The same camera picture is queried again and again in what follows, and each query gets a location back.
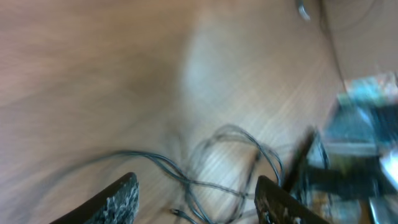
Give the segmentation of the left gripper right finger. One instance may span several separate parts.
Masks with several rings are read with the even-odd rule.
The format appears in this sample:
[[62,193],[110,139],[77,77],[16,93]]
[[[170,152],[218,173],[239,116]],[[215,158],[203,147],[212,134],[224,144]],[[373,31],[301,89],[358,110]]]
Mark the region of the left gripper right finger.
[[254,204],[259,224],[328,224],[264,175],[257,179]]

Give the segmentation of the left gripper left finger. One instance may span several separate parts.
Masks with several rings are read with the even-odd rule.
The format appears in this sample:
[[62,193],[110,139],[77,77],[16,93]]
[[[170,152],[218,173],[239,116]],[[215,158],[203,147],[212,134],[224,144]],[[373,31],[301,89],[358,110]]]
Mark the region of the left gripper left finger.
[[132,224],[139,209],[139,183],[128,172],[76,209],[52,224]]

